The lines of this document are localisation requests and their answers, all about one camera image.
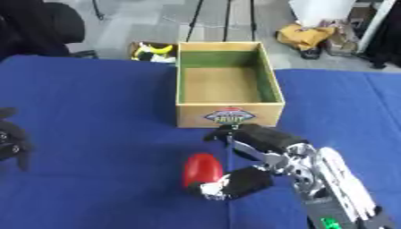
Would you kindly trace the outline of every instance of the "black chair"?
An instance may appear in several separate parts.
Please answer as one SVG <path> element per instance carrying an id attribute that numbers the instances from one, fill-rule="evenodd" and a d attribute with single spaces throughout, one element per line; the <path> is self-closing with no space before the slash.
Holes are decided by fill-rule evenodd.
<path id="1" fill-rule="evenodd" d="M 37 13 L 24 19 L 26 22 L 15 20 L 19 15 L 26 16 L 23 14 L 25 9 L 21 9 L 20 14 L 0 14 L 0 60 L 11 55 L 98 58 L 93 50 L 74 54 L 68 51 L 66 44 L 81 43 L 85 39 L 85 23 L 72 7 L 67 4 L 41 1 L 35 2 L 35 6 L 44 9 L 38 9 Z"/>

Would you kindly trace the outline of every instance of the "tripod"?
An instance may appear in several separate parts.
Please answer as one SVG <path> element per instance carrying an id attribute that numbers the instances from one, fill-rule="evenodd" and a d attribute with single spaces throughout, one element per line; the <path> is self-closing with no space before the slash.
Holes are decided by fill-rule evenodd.
<path id="1" fill-rule="evenodd" d="M 190 23 L 190 30 L 188 32 L 188 36 L 186 38 L 186 41 L 188 42 L 191 38 L 191 35 L 193 33 L 193 29 L 195 28 L 196 22 L 198 21 L 199 14 L 201 12 L 201 8 L 203 6 L 203 1 L 200 0 L 198 2 L 198 6 L 196 7 L 195 15 L 193 15 L 193 19 Z M 252 33 L 252 41 L 255 41 L 255 32 L 257 27 L 256 24 L 256 19 L 255 19 L 255 0 L 250 0 L 251 1 L 251 33 Z M 228 27 L 230 24 L 230 13 L 231 13 L 231 3 L 232 0 L 227 0 L 227 5 L 226 5 L 226 22 L 224 25 L 224 35 L 223 35 L 223 41 L 227 41 L 227 36 L 228 36 Z"/>

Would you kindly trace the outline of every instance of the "floor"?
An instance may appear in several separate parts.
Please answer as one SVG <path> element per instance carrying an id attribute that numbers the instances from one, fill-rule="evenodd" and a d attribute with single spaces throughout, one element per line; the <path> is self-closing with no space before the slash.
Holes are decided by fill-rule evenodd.
<path id="1" fill-rule="evenodd" d="M 99 21 L 91 0 L 57 0 L 79 11 L 86 21 L 87 38 L 82 44 L 71 45 L 73 51 L 96 49 L 102 58 L 126 59 L 131 41 L 184 41 L 198 0 L 98 0 L 107 15 Z M 322 55 L 319 60 L 303 60 L 289 47 L 273 38 L 273 33 L 294 21 L 286 0 L 255 0 L 258 22 L 257 39 L 268 49 L 275 69 L 318 68 L 347 71 L 377 71 L 358 58 Z M 192 41 L 220 41 L 226 15 L 226 0 L 205 0 L 199 24 Z M 250 1 L 233 0 L 230 41 L 251 40 Z M 383 72 L 399 72 L 390 65 Z"/>

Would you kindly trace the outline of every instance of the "open wooden crate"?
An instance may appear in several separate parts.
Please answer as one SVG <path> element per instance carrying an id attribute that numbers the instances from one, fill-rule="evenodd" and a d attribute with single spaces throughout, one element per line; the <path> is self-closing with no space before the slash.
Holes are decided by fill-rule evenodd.
<path id="1" fill-rule="evenodd" d="M 180 44 L 176 94 L 179 127 L 237 122 L 275 126 L 284 105 L 260 42 Z"/>

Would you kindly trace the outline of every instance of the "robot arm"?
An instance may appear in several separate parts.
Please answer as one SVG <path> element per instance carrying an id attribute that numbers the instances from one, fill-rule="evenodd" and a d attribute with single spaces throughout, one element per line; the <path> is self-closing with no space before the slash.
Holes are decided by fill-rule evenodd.
<path id="1" fill-rule="evenodd" d="M 0 108 L 0 161 L 22 156 L 30 150 L 24 131 L 4 120 L 14 114 L 13 108 Z"/>
<path id="2" fill-rule="evenodd" d="M 238 156 L 260 163 L 203 183 L 200 193 L 208 199 L 237 199 L 271 187 L 271 175 L 286 175 L 308 212 L 310 228 L 395 228 L 332 148 L 317 150 L 307 140 L 257 124 L 222 126 L 205 140 L 222 140 Z"/>

